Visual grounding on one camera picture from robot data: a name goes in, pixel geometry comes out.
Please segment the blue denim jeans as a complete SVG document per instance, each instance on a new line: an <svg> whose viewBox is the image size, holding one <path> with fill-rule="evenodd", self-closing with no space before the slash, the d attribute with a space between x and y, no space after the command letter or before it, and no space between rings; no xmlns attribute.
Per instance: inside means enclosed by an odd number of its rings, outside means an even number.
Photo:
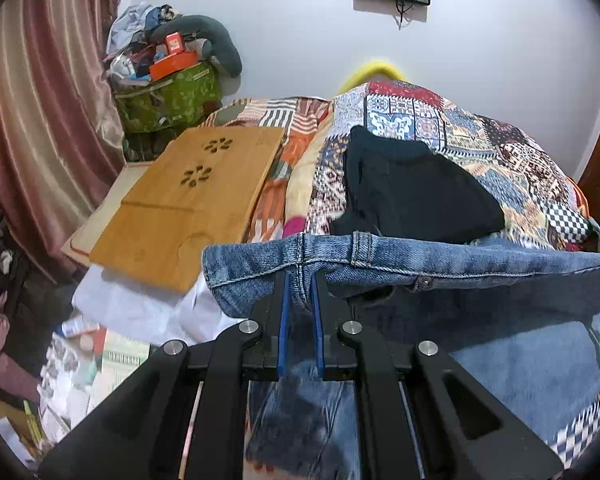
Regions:
<svg viewBox="0 0 600 480"><path fill-rule="evenodd" d="M356 232L208 247L202 272L231 318L290 285L285 376L250 390L250 462L308 479L360 474L354 391L318 377L310 285L323 273L364 326L434 341L577 467L600 448L600 252L450 245Z"/></svg>

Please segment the white cloth under board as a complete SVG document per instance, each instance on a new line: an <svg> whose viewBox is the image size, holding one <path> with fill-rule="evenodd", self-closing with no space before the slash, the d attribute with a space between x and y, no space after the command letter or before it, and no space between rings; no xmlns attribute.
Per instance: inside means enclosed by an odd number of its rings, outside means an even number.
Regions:
<svg viewBox="0 0 600 480"><path fill-rule="evenodd" d="M72 305L107 330L155 346L172 339L202 344L241 321L222 311L203 275L182 295L97 264L80 281Z"/></svg>

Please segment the wooden lap desk board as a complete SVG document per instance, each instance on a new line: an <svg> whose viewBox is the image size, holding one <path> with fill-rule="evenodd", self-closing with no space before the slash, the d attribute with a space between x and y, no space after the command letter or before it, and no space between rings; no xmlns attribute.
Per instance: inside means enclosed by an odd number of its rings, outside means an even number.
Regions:
<svg viewBox="0 0 600 480"><path fill-rule="evenodd" d="M204 248L244 238L284 133L279 127L185 130L122 198L91 263L187 292Z"/></svg>

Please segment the black folded garment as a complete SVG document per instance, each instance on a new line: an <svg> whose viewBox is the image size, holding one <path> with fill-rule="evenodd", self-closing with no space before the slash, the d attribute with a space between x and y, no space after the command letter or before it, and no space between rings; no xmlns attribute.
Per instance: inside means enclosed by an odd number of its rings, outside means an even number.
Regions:
<svg viewBox="0 0 600 480"><path fill-rule="evenodd" d="M469 172L422 141L350 131L344 156L347 207L330 222L332 235L366 232L467 244L500 232L498 201Z"/></svg>

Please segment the patchwork patterned bedspread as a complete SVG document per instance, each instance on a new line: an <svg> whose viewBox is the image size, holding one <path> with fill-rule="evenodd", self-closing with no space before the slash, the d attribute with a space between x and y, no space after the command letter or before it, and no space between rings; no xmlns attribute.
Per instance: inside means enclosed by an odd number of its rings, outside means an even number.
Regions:
<svg viewBox="0 0 600 480"><path fill-rule="evenodd" d="M578 216L573 188L554 160L523 131L506 122L463 110L428 89L406 82L372 82L336 96L304 157L313 169L302 178L310 190L306 221L270 235L253 233L244 244L296 234L332 235L330 222L346 210L344 155L350 131L362 126L375 136L422 141L430 151L469 172L500 204L505 226L467 244L513 244L558 252L600 252L600 226L585 222L588 244L570 249L569 226Z"/></svg>

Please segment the red striped curtain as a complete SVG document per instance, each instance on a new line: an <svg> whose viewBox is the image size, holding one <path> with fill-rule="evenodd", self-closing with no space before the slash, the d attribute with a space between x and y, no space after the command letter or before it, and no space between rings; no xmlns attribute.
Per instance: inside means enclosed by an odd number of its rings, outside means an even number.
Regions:
<svg viewBox="0 0 600 480"><path fill-rule="evenodd" d="M120 0L0 0L0 210L52 280L123 166L102 61Z"/></svg>

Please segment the green patterned storage bag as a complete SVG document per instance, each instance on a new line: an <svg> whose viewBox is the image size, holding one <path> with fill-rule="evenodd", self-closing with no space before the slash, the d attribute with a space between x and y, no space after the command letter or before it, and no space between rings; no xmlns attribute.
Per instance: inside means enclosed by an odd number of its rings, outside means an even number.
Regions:
<svg viewBox="0 0 600 480"><path fill-rule="evenodd" d="M221 106L218 73L207 62L180 70L144 88L114 92L126 133L199 125Z"/></svg>

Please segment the yellow round object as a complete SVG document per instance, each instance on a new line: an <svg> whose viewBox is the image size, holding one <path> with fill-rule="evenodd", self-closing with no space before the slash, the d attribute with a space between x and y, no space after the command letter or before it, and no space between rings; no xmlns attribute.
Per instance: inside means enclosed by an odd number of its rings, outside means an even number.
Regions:
<svg viewBox="0 0 600 480"><path fill-rule="evenodd" d="M370 82L377 77L385 77L389 80L406 81L404 73L402 73L395 65L388 61L375 60L365 63L356 70L341 86L338 93L346 93L360 84Z"/></svg>

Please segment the orange box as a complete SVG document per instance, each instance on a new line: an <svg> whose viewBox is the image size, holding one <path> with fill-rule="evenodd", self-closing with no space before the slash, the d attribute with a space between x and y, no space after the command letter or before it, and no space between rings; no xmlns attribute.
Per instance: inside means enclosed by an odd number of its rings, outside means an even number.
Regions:
<svg viewBox="0 0 600 480"><path fill-rule="evenodd" d="M192 51L182 51L160 58L149 66L149 75L152 81L158 81L170 76L180 70L195 66L198 63L198 55Z"/></svg>

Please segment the dark teal plush toy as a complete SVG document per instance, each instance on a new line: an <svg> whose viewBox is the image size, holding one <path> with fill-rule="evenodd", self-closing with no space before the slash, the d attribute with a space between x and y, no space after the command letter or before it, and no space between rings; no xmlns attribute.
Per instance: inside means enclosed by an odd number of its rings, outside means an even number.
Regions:
<svg viewBox="0 0 600 480"><path fill-rule="evenodd" d="M200 57L224 76L237 78L242 74L242 59L219 21L205 15L180 15L155 28L148 40L151 44L161 44L174 32L178 32L186 44L192 42Z"/></svg>

